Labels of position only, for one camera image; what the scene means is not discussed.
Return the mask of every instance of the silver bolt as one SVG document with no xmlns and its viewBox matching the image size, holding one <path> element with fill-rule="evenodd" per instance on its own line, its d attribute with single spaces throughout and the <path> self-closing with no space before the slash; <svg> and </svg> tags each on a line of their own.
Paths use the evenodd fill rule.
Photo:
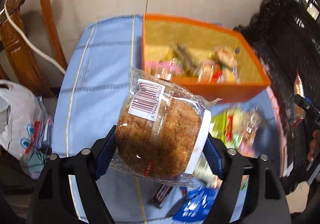
<svg viewBox="0 0 320 224">
<path fill-rule="evenodd" d="M 52 161 L 54 161 L 57 158 L 58 158 L 57 154 L 52 154 L 52 155 L 49 156 L 49 159 L 52 160 Z"/>
<path fill-rule="evenodd" d="M 228 154 L 230 155 L 235 155 L 237 153 L 237 151 L 233 148 L 228 149 Z"/>
<path fill-rule="evenodd" d="M 88 155 L 88 154 L 90 154 L 90 149 L 89 148 L 84 148 L 82 151 L 81 151 L 81 153 L 83 154 L 83 155 Z"/>
<path fill-rule="evenodd" d="M 268 157 L 266 155 L 260 155 L 260 159 L 263 161 L 267 161 Z"/>
</svg>

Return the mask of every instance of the packaged bread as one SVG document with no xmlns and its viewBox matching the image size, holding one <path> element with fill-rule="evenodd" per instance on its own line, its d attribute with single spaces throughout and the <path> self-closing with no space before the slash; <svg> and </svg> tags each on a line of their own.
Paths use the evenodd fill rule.
<svg viewBox="0 0 320 224">
<path fill-rule="evenodd" d="M 211 120 L 202 97 L 138 69 L 116 128 L 113 167 L 168 185 L 190 184 Z"/>
</svg>

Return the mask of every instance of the person's hand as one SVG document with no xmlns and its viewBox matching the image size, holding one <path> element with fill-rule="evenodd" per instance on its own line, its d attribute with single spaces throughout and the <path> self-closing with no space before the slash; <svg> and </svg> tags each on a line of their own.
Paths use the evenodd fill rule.
<svg viewBox="0 0 320 224">
<path fill-rule="evenodd" d="M 312 133 L 313 140 L 310 142 L 310 152 L 307 155 L 307 159 L 312 162 L 313 161 L 313 153 L 317 148 L 317 136 L 320 135 L 320 130 L 316 130 Z"/>
</svg>

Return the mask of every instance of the blue gripper pad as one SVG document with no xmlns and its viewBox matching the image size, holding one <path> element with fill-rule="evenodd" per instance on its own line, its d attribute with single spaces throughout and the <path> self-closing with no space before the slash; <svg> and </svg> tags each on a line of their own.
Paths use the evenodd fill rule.
<svg viewBox="0 0 320 224">
<path fill-rule="evenodd" d="M 208 135 L 203 148 L 204 156 L 210 166 L 213 174 L 217 175 L 220 179 L 223 177 L 223 163 L 217 148 L 213 145 L 211 135 Z"/>
<path fill-rule="evenodd" d="M 107 141 L 105 142 L 104 147 L 97 156 L 96 160 L 96 180 L 98 180 L 102 175 L 104 175 L 107 172 L 107 169 L 113 157 L 113 153 L 116 150 L 115 131 L 113 131 L 111 134 L 108 134 L 106 139 Z"/>
</svg>

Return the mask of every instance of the orange storage bin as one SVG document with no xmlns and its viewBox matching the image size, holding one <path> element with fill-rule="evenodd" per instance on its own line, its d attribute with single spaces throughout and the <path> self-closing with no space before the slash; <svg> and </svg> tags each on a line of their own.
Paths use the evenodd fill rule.
<svg viewBox="0 0 320 224">
<path fill-rule="evenodd" d="M 248 101 L 270 85 L 259 59 L 241 33 L 206 22 L 158 14 L 144 15 L 142 69 L 148 71 L 147 61 L 169 60 L 172 42 L 184 45 L 200 59 L 208 58 L 216 47 L 239 48 L 236 59 L 240 83 L 199 83 L 191 77 L 170 79 L 208 101 L 216 98 L 222 98 L 224 103 Z"/>
</svg>

